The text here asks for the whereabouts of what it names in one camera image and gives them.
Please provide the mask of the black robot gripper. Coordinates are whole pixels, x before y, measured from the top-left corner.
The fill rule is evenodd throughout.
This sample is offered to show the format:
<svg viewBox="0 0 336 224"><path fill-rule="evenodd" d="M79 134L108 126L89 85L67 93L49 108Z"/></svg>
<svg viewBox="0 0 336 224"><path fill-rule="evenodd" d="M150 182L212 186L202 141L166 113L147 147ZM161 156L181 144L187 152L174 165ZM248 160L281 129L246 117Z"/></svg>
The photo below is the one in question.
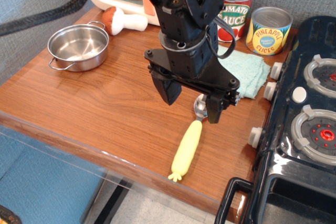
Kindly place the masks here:
<svg viewBox="0 0 336 224"><path fill-rule="evenodd" d="M219 122L223 110L240 99L239 81L221 66L230 51L220 55L216 28L207 28L190 41L178 41L159 33L161 49L148 49L153 84L162 100L172 105L187 87L207 95L206 108L210 124Z"/></svg>

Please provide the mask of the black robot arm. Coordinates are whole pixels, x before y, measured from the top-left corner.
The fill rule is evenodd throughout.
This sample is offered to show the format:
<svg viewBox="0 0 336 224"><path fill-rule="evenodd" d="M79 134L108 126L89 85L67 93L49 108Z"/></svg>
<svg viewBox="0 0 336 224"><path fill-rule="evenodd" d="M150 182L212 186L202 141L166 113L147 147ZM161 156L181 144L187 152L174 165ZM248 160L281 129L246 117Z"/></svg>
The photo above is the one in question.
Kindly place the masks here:
<svg viewBox="0 0 336 224"><path fill-rule="evenodd" d="M182 88L206 95L208 119L217 123L223 110L239 101L239 80L220 59L235 49L218 53L218 26L230 35L233 30L219 18L224 0L149 0L156 11L160 49L144 53L153 83L167 104L173 104Z"/></svg>

